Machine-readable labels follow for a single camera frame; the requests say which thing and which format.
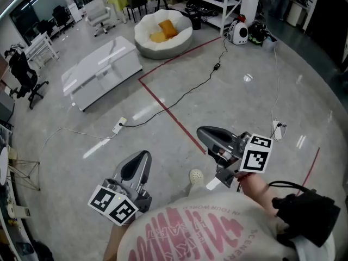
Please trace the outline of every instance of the metal shelving unit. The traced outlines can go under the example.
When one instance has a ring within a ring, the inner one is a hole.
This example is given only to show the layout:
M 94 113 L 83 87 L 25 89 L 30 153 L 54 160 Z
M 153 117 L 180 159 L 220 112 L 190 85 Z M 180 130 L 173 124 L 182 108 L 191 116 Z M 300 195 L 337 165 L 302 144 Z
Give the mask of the metal shelving unit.
M 220 28 L 220 35 L 223 35 L 223 29 L 225 26 L 232 23 L 233 18 L 231 17 L 232 12 L 236 9 L 236 7 L 241 3 L 241 0 L 223 0 L 223 2 L 215 1 L 215 0 L 202 0 L 205 2 L 208 2 L 210 4 L 216 5 L 218 7 L 222 8 L 222 14 L 219 14 L 218 16 L 207 18 L 207 22 L 217 26 Z M 179 11 L 183 11 L 183 5 L 175 4 L 172 5 L 171 8 Z M 227 13 L 227 7 L 234 6 L 228 13 Z

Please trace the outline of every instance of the yellow pillow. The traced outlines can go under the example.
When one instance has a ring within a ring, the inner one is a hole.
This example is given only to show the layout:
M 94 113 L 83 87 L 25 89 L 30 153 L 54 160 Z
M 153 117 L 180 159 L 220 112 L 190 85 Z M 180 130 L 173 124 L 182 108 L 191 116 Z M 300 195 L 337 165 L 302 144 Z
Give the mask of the yellow pillow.
M 170 20 L 162 21 L 158 25 L 162 28 L 163 33 L 167 39 L 172 38 L 178 34 L 173 26 L 173 23 Z
M 163 31 L 159 31 L 150 35 L 150 40 L 154 42 L 164 42 L 168 39 L 165 37 Z

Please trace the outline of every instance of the bean bag chair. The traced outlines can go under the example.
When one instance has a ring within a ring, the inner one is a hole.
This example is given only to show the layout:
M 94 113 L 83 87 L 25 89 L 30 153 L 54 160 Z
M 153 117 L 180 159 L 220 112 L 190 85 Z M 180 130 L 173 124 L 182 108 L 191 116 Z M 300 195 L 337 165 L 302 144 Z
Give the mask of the bean bag chair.
M 158 25 L 170 20 L 178 34 L 164 42 L 154 42 L 150 35 L 161 31 Z M 175 10 L 158 10 L 154 14 L 145 15 L 135 26 L 135 46 L 140 53 L 151 59 L 167 59 L 175 57 L 188 49 L 192 41 L 192 23 L 189 18 Z

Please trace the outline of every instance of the red floor line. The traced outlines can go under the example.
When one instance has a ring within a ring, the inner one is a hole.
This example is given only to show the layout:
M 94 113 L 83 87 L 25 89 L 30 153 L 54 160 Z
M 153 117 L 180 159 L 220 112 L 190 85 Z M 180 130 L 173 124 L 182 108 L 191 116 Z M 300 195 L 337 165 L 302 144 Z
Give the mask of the red floor line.
M 146 84 L 144 82 L 142 82 L 140 79 L 138 79 L 139 82 L 141 83 L 141 85 L 143 85 L 143 87 L 146 89 L 146 91 L 148 91 L 150 93 L 150 95 L 159 103 L 159 105 L 161 107 L 163 107 L 163 109 L 165 109 L 165 111 L 169 114 L 169 116 L 172 117 L 172 119 L 175 121 L 176 124 L 178 124 L 178 126 L 183 130 L 183 132 L 193 141 L 193 143 L 198 147 L 198 149 L 200 149 L 202 151 L 203 154 L 206 154 L 206 151 L 204 150 L 204 148 L 198 143 L 198 141 L 189 133 L 189 131 L 178 121 L 178 119 L 176 119 L 176 117 L 174 116 L 174 114 L 172 112 L 170 112 L 169 109 L 167 109 L 167 107 L 159 100 L 159 98 L 146 86 Z
M 220 38 L 221 38 L 221 37 L 218 37 L 218 38 L 216 38 L 216 39 L 207 41 L 207 42 L 205 42 L 205 43 L 203 43 L 203 44 L 201 44 L 201 45 L 199 45 L 199 46 L 196 46 L 196 47 L 194 47 L 194 48 L 192 48 L 192 49 L 187 50 L 187 51 L 184 52 L 183 54 L 180 54 L 180 55 L 178 55 L 178 56 L 175 56 L 175 57 L 173 57 L 173 58 L 167 60 L 166 62 L 164 62 L 164 63 L 158 65 L 157 67 L 153 68 L 152 70 L 148 71 L 146 74 L 144 74 L 143 76 L 141 76 L 138 80 L 143 79 L 144 77 L 148 76 L 148 75 L 149 75 L 150 73 L 152 73 L 153 71 L 157 70 L 159 67 L 162 67 L 163 65 L 168 64 L 170 61 L 173 61 L 173 60 L 175 60 L 175 59 L 177 59 L 177 58 L 179 58 L 179 57 L 181 57 L 181 56 L 183 56 L 183 55 L 185 55 L 185 54 L 187 54 L 187 53 L 189 53 L 189 52 L 191 52 L 191 51 L 193 51 L 193 50 L 195 50 L 195 49 L 197 49 L 197 48 L 200 48 L 200 47 L 202 47 L 202 46 L 205 46 L 205 45 L 207 45 L 207 44 L 209 44 L 209 43 L 211 43 L 211 42 L 213 42 L 213 41 L 216 41 L 216 40 L 218 40 L 218 39 L 220 39 Z
M 319 150 L 320 150 L 320 147 L 318 148 L 318 150 L 317 150 L 317 152 L 316 152 L 316 154 L 315 154 L 315 157 L 314 157 L 312 166 L 310 167 L 310 169 L 309 169 L 309 171 L 308 171 L 308 174 L 307 174 L 306 178 L 305 178 L 304 181 L 303 181 L 303 184 L 302 184 L 303 187 L 305 186 L 306 181 L 308 180 L 310 173 L 312 173 L 312 169 L 313 169 L 313 167 L 314 167 L 316 158 L 317 158 L 317 156 L 318 156 L 318 154 L 319 154 Z

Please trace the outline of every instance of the white office chair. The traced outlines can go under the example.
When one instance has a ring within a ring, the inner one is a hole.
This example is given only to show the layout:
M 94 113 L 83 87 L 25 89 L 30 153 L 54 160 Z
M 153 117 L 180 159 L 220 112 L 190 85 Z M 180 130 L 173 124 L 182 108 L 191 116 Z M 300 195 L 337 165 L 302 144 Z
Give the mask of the white office chair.
M 96 29 L 94 37 L 97 36 L 99 30 L 103 30 L 105 34 L 108 33 L 107 29 L 111 27 L 115 27 L 114 24 L 104 25 L 104 21 L 110 19 L 111 17 L 111 9 L 105 7 L 103 0 L 93 0 L 92 2 L 85 5 L 86 10 L 86 22 L 89 25 L 96 27 L 99 24 L 101 25 Z

